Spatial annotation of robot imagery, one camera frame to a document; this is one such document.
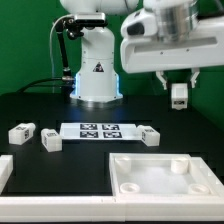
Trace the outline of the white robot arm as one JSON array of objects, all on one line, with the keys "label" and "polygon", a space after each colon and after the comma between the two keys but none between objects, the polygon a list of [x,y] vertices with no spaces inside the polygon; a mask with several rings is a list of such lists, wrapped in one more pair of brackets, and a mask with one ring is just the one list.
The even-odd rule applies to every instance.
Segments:
[{"label": "white robot arm", "polygon": [[71,97],[108,103],[122,96],[113,69],[114,35],[108,15],[125,14],[121,64],[128,73],[190,69],[224,64],[224,12],[200,16],[197,0],[60,0],[82,38],[82,65]]}]

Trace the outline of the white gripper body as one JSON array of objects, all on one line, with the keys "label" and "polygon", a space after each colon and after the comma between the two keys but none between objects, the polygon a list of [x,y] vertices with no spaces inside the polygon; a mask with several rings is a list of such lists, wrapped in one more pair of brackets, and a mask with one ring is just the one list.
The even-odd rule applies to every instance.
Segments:
[{"label": "white gripper body", "polygon": [[224,65],[224,16],[201,19],[188,8],[142,8],[121,26],[128,73]]}]

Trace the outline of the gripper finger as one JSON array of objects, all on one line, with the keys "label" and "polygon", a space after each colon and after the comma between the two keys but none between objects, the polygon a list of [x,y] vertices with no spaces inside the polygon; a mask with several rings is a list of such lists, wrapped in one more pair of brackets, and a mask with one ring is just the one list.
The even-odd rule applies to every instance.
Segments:
[{"label": "gripper finger", "polygon": [[156,77],[159,79],[159,81],[161,82],[162,86],[164,89],[167,89],[167,79],[164,75],[163,71],[157,71],[156,72]]},{"label": "gripper finger", "polygon": [[197,83],[197,78],[200,74],[200,69],[199,68],[192,68],[191,69],[191,78],[190,78],[190,82],[191,82],[191,87],[194,88],[196,86]]}]

